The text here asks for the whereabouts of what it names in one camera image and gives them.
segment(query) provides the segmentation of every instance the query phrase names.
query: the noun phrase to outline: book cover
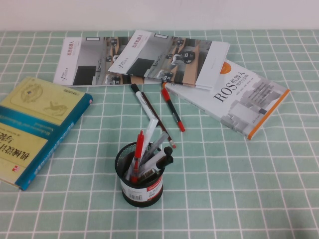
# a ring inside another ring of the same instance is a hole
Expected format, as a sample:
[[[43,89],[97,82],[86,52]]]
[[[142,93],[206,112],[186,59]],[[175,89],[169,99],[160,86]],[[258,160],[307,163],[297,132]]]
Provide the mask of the book cover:
[[[165,87],[248,139],[290,91],[228,60],[211,91],[169,83]]]
[[[210,89],[228,48],[227,42],[137,30],[109,71]]]
[[[22,80],[0,103],[0,180],[27,189],[92,100],[48,81]]]
[[[66,37],[54,83],[65,86],[143,84],[144,78],[109,71],[130,37]]]

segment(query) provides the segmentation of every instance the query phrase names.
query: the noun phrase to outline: black mesh cup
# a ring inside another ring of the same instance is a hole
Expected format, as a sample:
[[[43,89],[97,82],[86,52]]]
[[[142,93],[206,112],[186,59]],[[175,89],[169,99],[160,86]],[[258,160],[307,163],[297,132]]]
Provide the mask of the black mesh cup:
[[[163,173],[165,169],[154,174],[149,179],[140,184],[133,184],[124,178],[125,172],[129,169],[134,158],[136,142],[123,147],[115,158],[115,171],[120,178],[122,186],[122,195],[124,199],[132,206],[144,208],[156,203],[163,193]]]

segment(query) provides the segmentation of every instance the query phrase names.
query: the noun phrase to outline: white book cover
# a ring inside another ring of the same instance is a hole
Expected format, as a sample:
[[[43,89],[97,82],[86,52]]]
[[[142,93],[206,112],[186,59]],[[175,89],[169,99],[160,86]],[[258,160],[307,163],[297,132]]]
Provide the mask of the white book cover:
[[[172,83],[165,87],[248,139],[290,91],[228,60],[211,91]]]
[[[109,71],[131,37],[66,37],[53,82],[65,86],[144,84]]]
[[[227,42],[137,30],[109,71],[210,89],[228,49]]]

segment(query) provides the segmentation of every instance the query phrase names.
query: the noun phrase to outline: blue book spine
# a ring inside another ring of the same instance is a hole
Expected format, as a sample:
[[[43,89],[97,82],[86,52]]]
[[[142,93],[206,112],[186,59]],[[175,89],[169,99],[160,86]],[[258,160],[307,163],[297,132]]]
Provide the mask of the blue book spine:
[[[26,190],[28,188],[29,184],[34,180],[40,169],[46,164],[59,144],[69,133],[73,125],[80,119],[92,101],[93,98],[90,94],[85,94],[82,97],[65,121],[60,125],[56,132],[54,132],[52,137],[15,182],[20,189]]]

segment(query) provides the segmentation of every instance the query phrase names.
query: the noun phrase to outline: red marker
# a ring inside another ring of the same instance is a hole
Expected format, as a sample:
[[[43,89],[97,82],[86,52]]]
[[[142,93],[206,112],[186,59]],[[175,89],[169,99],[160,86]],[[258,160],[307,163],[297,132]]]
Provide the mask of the red marker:
[[[144,135],[143,135],[143,130],[141,130],[141,133],[138,135],[138,139],[136,141],[135,155],[133,159],[134,167],[133,167],[133,173],[130,177],[131,183],[138,182],[138,174],[139,174],[143,142],[144,142]]]
[[[178,114],[176,112],[176,109],[175,109],[173,103],[170,100],[170,97],[169,97],[169,94],[167,92],[167,89],[165,89],[165,84],[166,84],[166,82],[163,83],[163,89],[162,89],[161,93],[163,94],[164,99],[167,102],[168,107],[170,108],[170,111],[172,112],[173,116],[175,117],[175,119],[177,121],[177,125],[180,128],[180,131],[184,132],[185,128],[184,128],[183,123],[181,122],[181,120],[180,120],[180,118],[179,118],[179,116],[178,116]]]

